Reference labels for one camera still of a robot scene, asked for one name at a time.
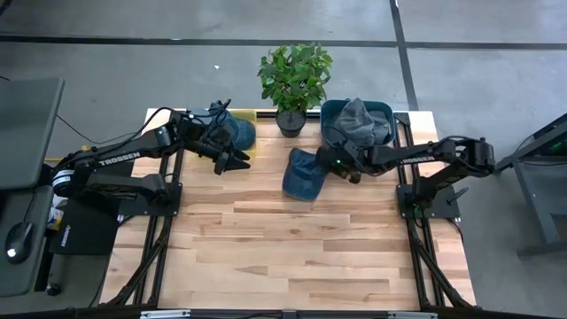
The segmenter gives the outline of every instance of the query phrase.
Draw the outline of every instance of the concrete floor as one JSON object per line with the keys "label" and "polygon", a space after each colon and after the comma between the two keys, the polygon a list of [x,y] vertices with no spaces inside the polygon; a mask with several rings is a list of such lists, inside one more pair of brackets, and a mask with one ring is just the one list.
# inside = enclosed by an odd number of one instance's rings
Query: concrete floor
{"label": "concrete floor", "polygon": [[[399,0],[407,41],[566,43],[562,0]],[[0,32],[193,39],[394,41],[388,0],[16,0]],[[329,98],[361,97],[407,110],[395,48],[330,47]],[[148,107],[270,107],[260,99],[262,46],[116,46],[0,43],[0,75],[66,79],[59,114],[104,140],[139,127]],[[409,50],[420,110],[434,112],[440,136],[485,136],[497,159],[567,112],[567,51]],[[86,144],[57,123],[49,156]],[[521,261],[516,249],[541,241],[535,217],[511,171],[467,179],[459,205],[470,275],[479,306],[567,316],[567,256]],[[106,260],[75,257],[57,298],[0,300],[0,313],[84,307]],[[58,266],[54,270],[57,279]]]}

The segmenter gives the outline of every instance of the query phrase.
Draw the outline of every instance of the wooden tabletop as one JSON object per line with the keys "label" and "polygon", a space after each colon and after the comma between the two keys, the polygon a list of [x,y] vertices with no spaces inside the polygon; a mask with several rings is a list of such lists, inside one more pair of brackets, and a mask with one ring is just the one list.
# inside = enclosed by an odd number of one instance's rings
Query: wooden tabletop
{"label": "wooden tabletop", "polygon": [[[409,115],[416,144],[437,140],[432,113]],[[168,116],[160,113],[149,128]],[[396,170],[378,178],[365,175],[357,185],[329,175],[316,201],[298,201],[282,193],[284,170],[291,148],[315,153],[319,122],[309,121],[298,138],[285,138],[273,119],[259,119],[256,134],[248,170],[218,176],[211,160],[185,153],[182,208],[174,218],[159,306],[418,309],[408,231],[395,200]],[[430,163],[420,169],[431,175],[442,167]],[[138,159],[133,176],[158,169],[159,159]],[[120,227],[101,302],[114,297],[136,270],[147,223],[139,216]],[[440,268],[474,303],[458,232],[443,220],[431,220],[431,230]],[[153,268],[149,274],[152,279]],[[433,300],[431,275],[424,276]],[[145,298],[150,285],[148,280]]]}

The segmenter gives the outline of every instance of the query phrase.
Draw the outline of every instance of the computer mouse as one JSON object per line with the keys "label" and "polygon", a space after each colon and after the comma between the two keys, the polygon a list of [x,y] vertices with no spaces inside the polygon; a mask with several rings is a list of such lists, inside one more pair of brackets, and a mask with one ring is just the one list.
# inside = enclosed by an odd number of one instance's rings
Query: computer mouse
{"label": "computer mouse", "polygon": [[32,229],[34,224],[31,222],[20,222],[12,226],[6,236],[4,252],[8,262],[19,264],[27,259],[32,245]]}

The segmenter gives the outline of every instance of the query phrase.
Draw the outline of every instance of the blue bin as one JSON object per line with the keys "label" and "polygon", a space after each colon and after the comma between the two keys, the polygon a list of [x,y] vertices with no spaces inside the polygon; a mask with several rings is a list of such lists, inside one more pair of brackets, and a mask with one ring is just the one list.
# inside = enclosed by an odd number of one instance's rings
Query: blue bin
{"label": "blue bin", "polygon": [[[349,100],[329,100],[325,102],[321,107],[321,131],[326,125],[330,125],[329,121],[334,119],[340,114],[345,105]],[[363,101],[364,106],[368,111],[382,111],[386,116],[386,119],[390,122],[390,132],[384,140],[384,144],[388,144],[396,137],[396,120],[393,117],[392,108],[382,102],[374,101]],[[333,129],[326,129],[325,135],[331,142],[336,142],[338,140],[344,139],[338,132]]]}

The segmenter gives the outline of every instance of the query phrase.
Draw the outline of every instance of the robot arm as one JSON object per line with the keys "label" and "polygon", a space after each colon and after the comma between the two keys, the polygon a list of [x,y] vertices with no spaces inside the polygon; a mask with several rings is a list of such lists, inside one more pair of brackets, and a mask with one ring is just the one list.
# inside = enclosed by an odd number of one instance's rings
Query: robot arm
{"label": "robot arm", "polygon": [[412,198],[408,200],[421,207],[430,206],[438,191],[464,177],[484,177],[494,170],[493,147],[484,138],[477,140],[463,136],[449,136],[436,143],[400,148],[385,145],[362,148],[345,141],[329,149],[319,148],[317,161],[335,175],[342,178],[350,176],[351,183],[359,183],[362,173],[378,176],[399,165],[433,161],[448,163],[438,173],[414,180]]}
{"label": "robot arm", "polygon": [[224,171],[249,168],[250,164],[245,161],[250,158],[235,149],[232,144],[229,125],[221,124],[214,131],[208,129],[212,118],[205,109],[177,112],[171,121],[145,132],[138,138],[69,154],[53,170],[53,189],[62,197],[94,191],[114,197],[139,194],[149,202],[167,200],[167,184],[161,175],[135,178],[93,173],[101,167],[127,160],[142,157],[164,158],[180,149],[212,159],[217,175]]}

